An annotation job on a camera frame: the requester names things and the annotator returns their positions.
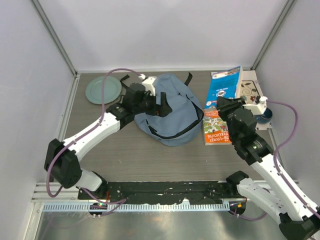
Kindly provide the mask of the light blue treehouse book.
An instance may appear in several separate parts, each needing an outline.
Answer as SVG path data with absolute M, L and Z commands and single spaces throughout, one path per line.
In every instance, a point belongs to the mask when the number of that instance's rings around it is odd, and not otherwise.
M 211 72 L 211 82 L 204 109 L 215 108 L 218 97 L 239 98 L 242 78 L 243 68 L 241 65 L 228 70 Z

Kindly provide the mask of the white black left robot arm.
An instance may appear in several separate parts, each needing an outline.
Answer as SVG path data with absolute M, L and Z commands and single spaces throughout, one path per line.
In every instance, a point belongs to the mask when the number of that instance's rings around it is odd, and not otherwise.
M 108 136 L 131 123 L 138 114 L 165 117 L 172 112 L 165 92 L 157 102 L 155 88 L 147 83 L 133 83 L 121 100 L 102 110 L 102 115 L 88 127 L 63 141 L 53 139 L 47 149 L 44 169 L 61 187 L 77 187 L 100 200 L 107 192 L 107 181 L 94 171 L 80 166 L 83 157 Z

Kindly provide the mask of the orange treehouse book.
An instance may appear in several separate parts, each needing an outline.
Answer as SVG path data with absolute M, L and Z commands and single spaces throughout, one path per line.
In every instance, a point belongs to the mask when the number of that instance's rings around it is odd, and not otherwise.
M 230 145 L 227 123 L 215 108 L 204 109 L 203 133 L 205 145 Z

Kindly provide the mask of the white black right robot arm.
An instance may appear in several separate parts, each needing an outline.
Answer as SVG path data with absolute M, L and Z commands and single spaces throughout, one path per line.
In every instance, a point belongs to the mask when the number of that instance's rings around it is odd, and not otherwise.
M 237 171 L 226 180 L 226 193 L 251 200 L 272 217 L 288 240 L 308 240 L 320 230 L 320 207 L 294 182 L 278 159 L 279 149 L 271 146 L 256 132 L 256 116 L 267 109 L 268 98 L 258 97 L 247 104 L 242 98 L 217 98 L 216 109 L 226 122 L 229 139 L 238 154 L 259 173 L 272 193 L 256 185 L 244 172 Z

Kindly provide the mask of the light blue student backpack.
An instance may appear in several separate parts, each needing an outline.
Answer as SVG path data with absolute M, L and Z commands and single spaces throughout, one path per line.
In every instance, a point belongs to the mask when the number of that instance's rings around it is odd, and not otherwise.
M 201 130 L 204 112 L 196 95 L 189 88 L 191 73 L 181 81 L 172 73 L 158 75 L 155 80 L 156 103 L 161 103 L 161 93 L 171 112 L 166 116 L 140 113 L 134 116 L 136 125 L 155 140 L 169 147 L 185 145 Z

